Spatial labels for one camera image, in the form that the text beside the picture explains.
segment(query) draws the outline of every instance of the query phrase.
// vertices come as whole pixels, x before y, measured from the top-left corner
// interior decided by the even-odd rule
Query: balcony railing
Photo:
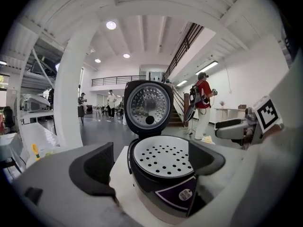
[[[112,84],[126,84],[129,81],[146,80],[146,76],[120,76],[109,78],[97,78],[91,80],[91,86],[104,86]]]
[[[182,41],[179,49],[176,52],[174,58],[172,59],[172,62],[170,63],[169,67],[167,68],[167,71],[165,72],[165,75],[164,75],[165,79],[167,79],[169,77],[171,72],[177,66],[178,62],[181,60],[182,56],[188,51],[188,49],[193,44],[195,39],[201,33],[202,29],[203,29],[203,26],[201,26],[201,25],[197,25],[195,23],[193,23],[191,25],[188,33],[186,34],[184,40]]]

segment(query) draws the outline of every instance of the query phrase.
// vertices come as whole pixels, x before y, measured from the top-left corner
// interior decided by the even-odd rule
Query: cap
[[[208,78],[209,76],[205,72],[200,72],[198,74],[198,79],[201,80],[203,78]]]

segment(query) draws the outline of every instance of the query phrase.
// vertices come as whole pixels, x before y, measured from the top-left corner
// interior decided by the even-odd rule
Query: fluorescent light
[[[109,22],[106,23],[106,27],[107,27],[108,29],[110,29],[110,30],[113,30],[113,29],[116,28],[116,23],[113,22],[113,21],[109,21]]]
[[[186,82],[187,82],[187,80],[181,81],[181,82],[177,85],[177,87],[183,85],[183,84],[186,83]]]
[[[196,73],[196,75],[199,75],[199,73],[205,72],[205,71],[207,71],[208,69],[211,69],[211,68],[214,67],[215,65],[218,65],[218,62],[217,62],[217,61],[213,61],[213,62],[210,63],[209,65],[205,66],[202,70],[198,71],[198,72]]]

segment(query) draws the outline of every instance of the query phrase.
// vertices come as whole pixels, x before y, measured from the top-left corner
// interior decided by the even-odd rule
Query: white pants
[[[209,123],[210,108],[197,108],[199,115],[199,123],[196,129],[195,139],[201,140]]]
[[[123,124],[127,125],[125,114],[123,115]]]

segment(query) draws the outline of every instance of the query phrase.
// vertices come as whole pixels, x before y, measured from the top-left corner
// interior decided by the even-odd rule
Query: red shirt
[[[198,88],[199,88],[199,93],[200,95],[208,95],[208,94],[211,94],[212,93],[212,90],[210,89],[209,87],[209,84],[207,81],[203,81],[203,80],[199,80],[196,85],[198,85]],[[210,104],[203,104],[202,102],[199,102],[196,104],[196,107],[197,108],[208,108],[210,107]]]

